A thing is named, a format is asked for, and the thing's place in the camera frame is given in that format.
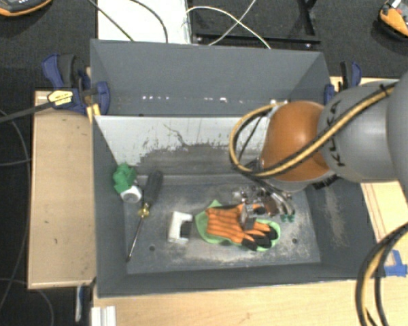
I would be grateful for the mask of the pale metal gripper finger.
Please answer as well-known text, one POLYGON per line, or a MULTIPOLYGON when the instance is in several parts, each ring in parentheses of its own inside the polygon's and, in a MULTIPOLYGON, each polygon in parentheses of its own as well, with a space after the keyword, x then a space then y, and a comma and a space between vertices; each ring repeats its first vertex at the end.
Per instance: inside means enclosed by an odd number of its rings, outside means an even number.
POLYGON ((243 204, 240 212, 240 226, 243 230, 251 230, 257 218, 257 208, 253 204, 243 204))
POLYGON ((258 199, 258 190, 256 186, 249 185, 241 187, 239 190, 239 199, 242 203, 252 204, 258 199))

